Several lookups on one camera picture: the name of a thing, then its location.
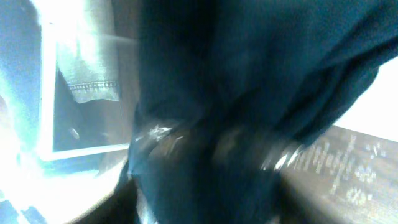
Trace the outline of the light grey jeans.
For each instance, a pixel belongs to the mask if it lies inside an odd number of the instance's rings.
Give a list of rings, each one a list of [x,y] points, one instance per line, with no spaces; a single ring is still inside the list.
[[[57,67],[77,103],[120,100],[118,48],[112,35],[78,32],[60,36]]]

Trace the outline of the blue garment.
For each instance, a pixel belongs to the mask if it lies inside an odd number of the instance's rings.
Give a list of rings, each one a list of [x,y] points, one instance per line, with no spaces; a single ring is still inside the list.
[[[159,223],[265,223],[271,170],[397,56],[397,2],[142,1],[129,163]]]

